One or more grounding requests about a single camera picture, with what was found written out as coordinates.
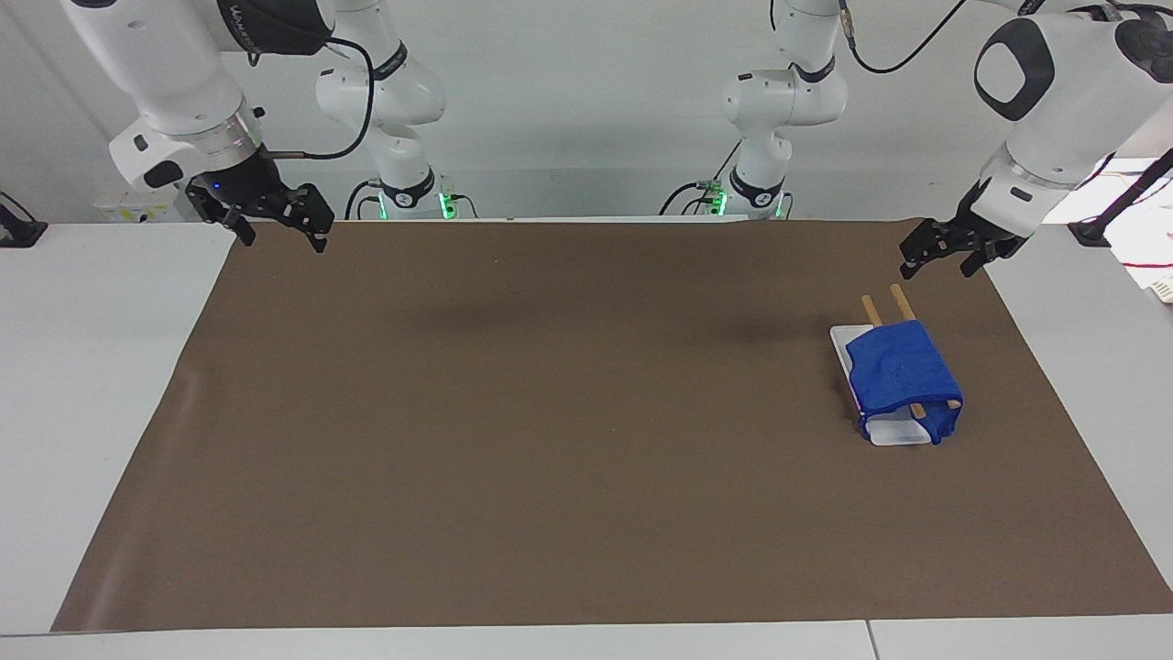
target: white tray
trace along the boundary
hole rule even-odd
[[[848,380],[848,388],[850,388],[852,356],[847,353],[847,345],[861,338],[873,327],[874,325],[836,325],[830,328],[830,343],[839,355],[839,365],[843,368],[843,377]],[[855,408],[856,410],[860,408],[859,400],[855,401]],[[911,407],[873,417],[868,421],[868,434],[872,435],[872,444],[880,448],[927,445],[933,442],[929,433],[913,419]]]

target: blue cloth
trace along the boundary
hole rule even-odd
[[[941,358],[920,320],[884,325],[847,345],[852,356],[852,389],[860,403],[860,431],[872,440],[867,423],[914,403],[924,407],[928,417],[917,420],[933,444],[954,435],[961,410],[949,402],[964,402],[961,387]]]

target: wooden stick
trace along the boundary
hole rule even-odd
[[[913,312],[913,305],[908,301],[908,295],[904,294],[904,288],[900,284],[893,284],[889,290],[891,291],[891,297],[896,298],[896,306],[900,307],[900,314],[904,317],[904,320],[916,320],[916,313]],[[913,417],[916,420],[924,420],[929,416],[929,413],[924,410],[924,404],[914,403],[911,407]]]
[[[891,285],[891,297],[896,298],[896,306],[900,307],[900,313],[904,317],[904,320],[916,320],[913,305],[909,304],[908,295],[904,294],[904,290],[900,287],[900,284]]]
[[[868,320],[872,325],[880,327],[883,325],[883,319],[880,318],[880,309],[876,308],[876,301],[872,299],[872,295],[863,295],[863,311],[868,312]]]

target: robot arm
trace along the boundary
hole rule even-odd
[[[1043,8],[1060,5],[1051,0]],[[903,275],[970,252],[961,266],[969,277],[1017,252],[1097,163],[1173,94],[1169,21],[1147,9],[1103,5],[1023,15],[999,28],[978,57],[975,83],[982,100],[1015,127],[956,217],[925,219],[901,244]]]
[[[219,60],[222,47],[313,54],[333,29],[330,0],[60,0],[70,22],[140,117],[110,143],[118,170],[149,191],[190,181],[205,220],[245,244],[244,216],[298,229],[317,251],[333,212],[317,188],[296,190],[267,157],[258,116]]]
[[[400,217],[422,217],[441,209],[447,204],[438,196],[440,177],[409,127],[443,116],[448,101],[443,84],[400,40],[386,0],[337,0],[335,8],[334,34],[362,43],[377,62],[375,109],[364,144],[379,171],[384,207],[399,209]],[[323,72],[317,95],[326,115],[359,130],[367,98],[365,63],[347,60]]]
[[[752,218],[774,215],[781,202],[792,148],[780,130],[833,122],[847,107],[847,82],[835,69],[838,0],[779,0],[774,16],[789,67],[743,74],[725,89],[725,116],[743,140],[721,182],[726,212]]]

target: brown paper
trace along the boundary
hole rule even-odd
[[[906,285],[958,435],[860,438],[908,223],[258,229],[55,631],[1173,612],[984,273]]]

